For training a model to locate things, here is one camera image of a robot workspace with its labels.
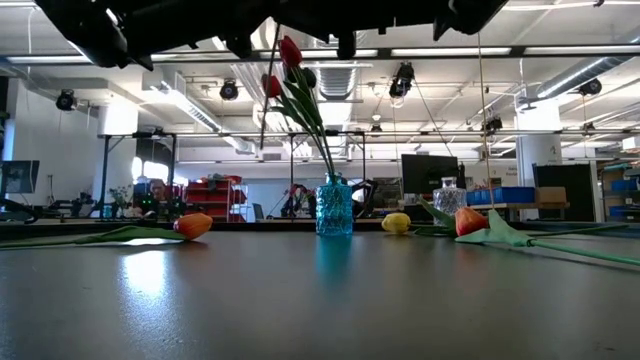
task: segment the blue glass vase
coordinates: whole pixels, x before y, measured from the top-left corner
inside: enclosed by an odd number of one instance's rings
[[[327,174],[327,184],[316,190],[316,233],[345,236],[353,233],[351,187],[342,184],[342,174]]]

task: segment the monitor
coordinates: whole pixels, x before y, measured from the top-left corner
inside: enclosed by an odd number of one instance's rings
[[[458,182],[461,180],[464,183],[457,157],[402,155],[402,186],[405,194],[431,194],[442,187],[443,177],[456,177]]]
[[[264,213],[262,212],[262,205],[253,203],[253,213],[255,215],[256,221],[264,220]]]
[[[40,161],[4,161],[0,177],[0,192],[32,194],[36,190]]]

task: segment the vase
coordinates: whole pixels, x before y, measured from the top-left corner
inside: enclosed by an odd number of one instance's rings
[[[467,206],[467,191],[456,187],[455,177],[442,178],[442,188],[433,191],[433,207],[447,215],[454,216],[458,209]],[[434,219],[435,225],[444,225]]]
[[[316,190],[316,233],[345,236],[353,233],[351,187],[342,184],[342,174],[327,174],[327,184]]]

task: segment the red shelf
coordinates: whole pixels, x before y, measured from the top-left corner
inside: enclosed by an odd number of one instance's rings
[[[244,204],[247,201],[247,196],[242,190],[232,188],[241,181],[240,177],[228,176],[226,179],[189,183],[185,189],[185,202],[188,206],[196,208],[189,209],[187,213],[201,212],[218,219],[219,222],[245,222],[242,215],[231,213],[234,204]]]

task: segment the gray table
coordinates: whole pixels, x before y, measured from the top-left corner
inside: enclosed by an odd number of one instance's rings
[[[640,358],[631,267],[382,233],[201,241],[0,252],[0,359]]]

